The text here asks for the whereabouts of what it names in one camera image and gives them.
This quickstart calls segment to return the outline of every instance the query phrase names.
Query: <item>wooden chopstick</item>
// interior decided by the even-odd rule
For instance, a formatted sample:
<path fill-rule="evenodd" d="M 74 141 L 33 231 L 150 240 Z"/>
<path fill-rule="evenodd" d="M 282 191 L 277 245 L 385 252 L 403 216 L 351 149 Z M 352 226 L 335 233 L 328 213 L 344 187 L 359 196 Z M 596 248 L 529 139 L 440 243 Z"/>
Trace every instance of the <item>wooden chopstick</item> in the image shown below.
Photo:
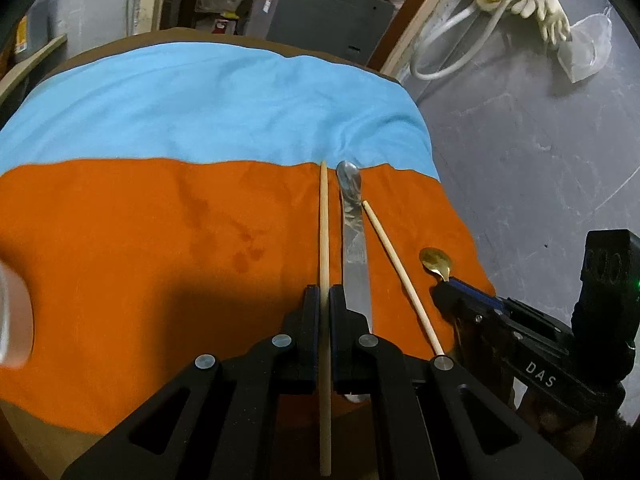
<path fill-rule="evenodd" d="M 331 335 L 329 329 L 329 184 L 326 162 L 320 166 L 320 475 L 331 476 Z"/>
<path fill-rule="evenodd" d="M 400 276 L 400 281 L 402 282 L 402 284 L 404 285 L 404 288 L 409 294 L 411 303 L 413 304 L 414 309 L 418 314 L 418 318 L 420 319 L 420 323 L 422 324 L 424 331 L 427 333 L 427 338 L 429 338 L 429 343 L 431 343 L 431 347 L 433 348 L 433 351 L 435 352 L 436 355 L 444 355 L 442 346 L 438 341 L 438 336 L 436 335 L 436 332 L 433 329 L 433 326 L 431 325 L 431 321 L 429 321 L 429 317 L 427 316 L 427 313 L 424 307 L 422 306 L 422 302 L 418 297 L 418 293 L 415 291 L 414 285 L 413 283 L 411 283 L 411 280 L 409 279 L 409 275 L 406 273 L 406 270 L 404 270 L 404 267 L 402 266 L 402 262 L 400 261 L 400 258 L 398 258 L 398 254 L 396 253 L 396 250 L 391 244 L 391 240 L 389 240 L 389 237 L 386 235 L 385 230 L 382 228 L 382 224 L 380 223 L 380 220 L 378 220 L 378 217 L 373 212 L 373 209 L 369 205 L 369 202 L 367 202 L 366 200 L 363 201 L 362 206 L 364 208 L 364 211 L 367 212 L 367 216 L 369 217 L 369 220 L 371 220 L 371 224 L 373 225 L 373 228 L 376 230 L 376 233 L 378 234 L 378 237 L 380 238 L 382 245 L 385 247 L 386 254 L 389 255 L 389 258 L 391 259 L 391 263 L 396 268 L 396 272 L 398 273 L 398 276 Z"/>

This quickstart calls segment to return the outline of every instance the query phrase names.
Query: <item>orange cloth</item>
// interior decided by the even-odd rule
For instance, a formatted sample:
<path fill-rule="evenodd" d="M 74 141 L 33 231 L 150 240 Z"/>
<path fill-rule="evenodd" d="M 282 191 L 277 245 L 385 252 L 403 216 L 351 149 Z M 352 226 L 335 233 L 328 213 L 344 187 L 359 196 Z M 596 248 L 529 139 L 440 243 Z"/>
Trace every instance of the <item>orange cloth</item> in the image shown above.
<path fill-rule="evenodd" d="M 388 165 L 362 171 L 369 200 L 440 341 L 418 252 L 443 249 L 453 274 L 488 293 L 473 240 L 441 185 Z M 341 282 L 341 210 L 330 171 L 331 282 Z M 29 287 L 33 355 L 0 370 L 0 397 L 58 426 L 105 433 L 197 355 L 225 359 L 278 332 L 318 282 L 319 168 L 263 162 L 76 160 L 0 178 L 0 259 Z M 366 224 L 374 332 L 432 351 Z M 336 411 L 346 409 L 336 406 Z M 312 416 L 300 413 L 302 420 Z"/>

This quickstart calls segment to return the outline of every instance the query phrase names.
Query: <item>spoon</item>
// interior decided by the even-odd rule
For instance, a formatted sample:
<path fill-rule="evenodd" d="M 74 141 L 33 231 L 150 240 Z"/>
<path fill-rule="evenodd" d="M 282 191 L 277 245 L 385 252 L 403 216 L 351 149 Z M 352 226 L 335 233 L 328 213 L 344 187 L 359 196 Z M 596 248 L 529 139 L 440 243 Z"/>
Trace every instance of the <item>spoon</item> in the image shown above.
<path fill-rule="evenodd" d="M 443 250 L 426 247 L 420 251 L 420 261 L 429 272 L 439 275 L 445 282 L 449 281 L 451 258 Z"/>
<path fill-rule="evenodd" d="M 347 198 L 353 202 L 360 202 L 362 180 L 358 167 L 348 160 L 343 160 L 335 168 L 335 173 L 338 176 L 338 184 Z"/>

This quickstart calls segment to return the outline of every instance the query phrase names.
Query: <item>sticker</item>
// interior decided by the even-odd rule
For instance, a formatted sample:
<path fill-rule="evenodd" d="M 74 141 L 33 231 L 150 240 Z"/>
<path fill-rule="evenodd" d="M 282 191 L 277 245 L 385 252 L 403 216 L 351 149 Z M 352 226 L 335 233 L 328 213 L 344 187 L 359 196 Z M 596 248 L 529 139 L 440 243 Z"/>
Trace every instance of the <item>sticker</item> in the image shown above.
<path fill-rule="evenodd" d="M 269 13 L 269 8 L 271 7 L 271 1 L 272 0 L 265 0 L 264 1 L 264 6 L 262 7 L 262 12 L 266 12 L 267 14 Z"/>
<path fill-rule="evenodd" d="M 15 53 L 20 54 L 27 50 L 27 17 L 23 17 L 18 23 L 18 30 L 15 33 Z"/>

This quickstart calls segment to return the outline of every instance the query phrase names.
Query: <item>metal bolt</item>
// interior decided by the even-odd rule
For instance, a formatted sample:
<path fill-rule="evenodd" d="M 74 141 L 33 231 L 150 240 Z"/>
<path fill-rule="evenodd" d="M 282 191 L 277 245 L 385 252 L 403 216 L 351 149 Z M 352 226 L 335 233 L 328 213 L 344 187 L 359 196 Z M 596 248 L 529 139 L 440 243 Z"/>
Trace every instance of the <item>metal bolt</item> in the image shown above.
<path fill-rule="evenodd" d="M 433 360 L 433 365 L 443 372 L 447 372 L 453 368 L 453 361 L 446 355 L 439 355 Z"/>
<path fill-rule="evenodd" d="M 216 358 L 211 354 L 202 354 L 196 357 L 195 365 L 200 370 L 206 370 L 216 364 Z"/>
<path fill-rule="evenodd" d="M 373 334 L 363 334 L 358 338 L 358 343 L 365 348 L 372 348 L 378 344 L 378 338 Z"/>
<path fill-rule="evenodd" d="M 291 344 L 291 338 L 287 334 L 278 334 L 273 336 L 271 342 L 278 348 L 284 348 L 285 346 L 289 346 Z"/>

